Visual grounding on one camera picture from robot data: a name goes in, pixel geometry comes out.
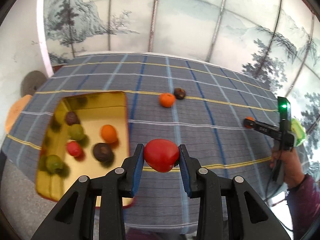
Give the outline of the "person's right hand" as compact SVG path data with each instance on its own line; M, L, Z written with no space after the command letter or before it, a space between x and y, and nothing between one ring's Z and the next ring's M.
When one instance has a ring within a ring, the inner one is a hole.
M270 167L274 167L274 161L281 160L284 165L284 182L288 189L297 187L305 178L298 153L295 148L290 151L278 150L276 146L272 148Z

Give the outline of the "purple sleeved forearm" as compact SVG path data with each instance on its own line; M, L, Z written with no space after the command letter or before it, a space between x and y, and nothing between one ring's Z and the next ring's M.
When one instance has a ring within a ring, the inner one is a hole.
M319 217L319 186L306 174L299 185L289 189L286 200L292 218L293 238L301 239Z

